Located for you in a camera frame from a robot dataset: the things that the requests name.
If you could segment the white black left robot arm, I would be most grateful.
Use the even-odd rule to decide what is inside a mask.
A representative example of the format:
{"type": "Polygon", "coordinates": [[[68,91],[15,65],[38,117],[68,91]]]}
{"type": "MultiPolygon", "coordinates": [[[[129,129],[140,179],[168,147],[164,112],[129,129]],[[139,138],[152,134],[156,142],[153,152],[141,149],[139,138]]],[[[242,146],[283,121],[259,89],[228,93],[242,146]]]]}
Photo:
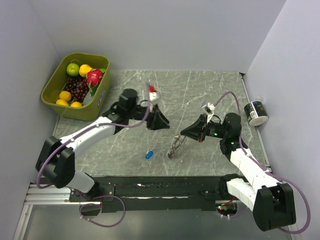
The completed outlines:
{"type": "Polygon", "coordinates": [[[138,102],[136,90],[126,88],[118,101],[93,123],[65,137],[47,138],[35,165],[38,171],[37,187],[44,189],[41,177],[45,177],[50,185],[58,189],[68,187],[81,192],[87,201],[95,200],[99,195],[100,184],[89,174],[76,170],[76,157],[124,128],[135,128],[142,124],[153,131],[170,128],[169,120],[158,106],[160,92],[151,85],[147,86],[147,90],[146,106],[138,102]]]}

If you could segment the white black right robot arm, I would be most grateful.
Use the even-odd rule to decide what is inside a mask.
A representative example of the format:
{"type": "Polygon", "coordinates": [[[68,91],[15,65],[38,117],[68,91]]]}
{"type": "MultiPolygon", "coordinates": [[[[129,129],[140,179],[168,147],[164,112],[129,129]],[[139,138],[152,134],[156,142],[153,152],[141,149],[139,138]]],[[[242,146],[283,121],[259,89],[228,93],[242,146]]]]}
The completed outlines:
{"type": "Polygon", "coordinates": [[[235,174],[220,179],[218,193],[223,199],[236,197],[253,214],[254,221],[262,231],[269,231],[296,223],[294,193],[291,186],[281,183],[268,175],[256,161],[251,159],[251,151],[241,137],[241,117],[227,113],[223,122],[207,120],[204,113],[187,128],[182,136],[199,143],[206,137],[219,138],[220,150],[235,165],[242,177],[235,174]]]}

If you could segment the blue tagged key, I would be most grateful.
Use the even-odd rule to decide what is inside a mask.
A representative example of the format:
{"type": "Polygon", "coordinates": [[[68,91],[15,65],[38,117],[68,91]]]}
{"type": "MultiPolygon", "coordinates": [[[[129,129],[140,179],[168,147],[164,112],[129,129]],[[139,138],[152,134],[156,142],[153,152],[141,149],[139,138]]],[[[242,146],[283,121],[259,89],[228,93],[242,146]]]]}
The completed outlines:
{"type": "Polygon", "coordinates": [[[153,156],[153,154],[154,154],[154,151],[151,148],[149,148],[145,154],[145,158],[148,160],[153,156]]]}

